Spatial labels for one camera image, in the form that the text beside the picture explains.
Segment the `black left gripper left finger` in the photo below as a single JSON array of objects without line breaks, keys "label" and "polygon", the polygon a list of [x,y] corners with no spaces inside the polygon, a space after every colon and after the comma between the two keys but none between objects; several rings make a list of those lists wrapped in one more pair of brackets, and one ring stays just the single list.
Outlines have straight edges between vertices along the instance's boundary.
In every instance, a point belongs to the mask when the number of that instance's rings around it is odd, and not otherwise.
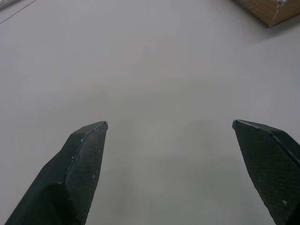
[{"label": "black left gripper left finger", "polygon": [[7,225],[84,225],[98,185],[106,121],[73,132],[40,170]]}]

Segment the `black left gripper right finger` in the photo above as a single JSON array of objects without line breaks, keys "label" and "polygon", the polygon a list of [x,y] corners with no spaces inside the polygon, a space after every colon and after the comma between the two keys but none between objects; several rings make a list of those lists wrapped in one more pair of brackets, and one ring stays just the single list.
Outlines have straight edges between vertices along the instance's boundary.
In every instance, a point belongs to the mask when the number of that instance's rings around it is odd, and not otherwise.
[{"label": "black left gripper right finger", "polygon": [[234,120],[247,172],[277,225],[300,223],[300,145],[286,132]]}]

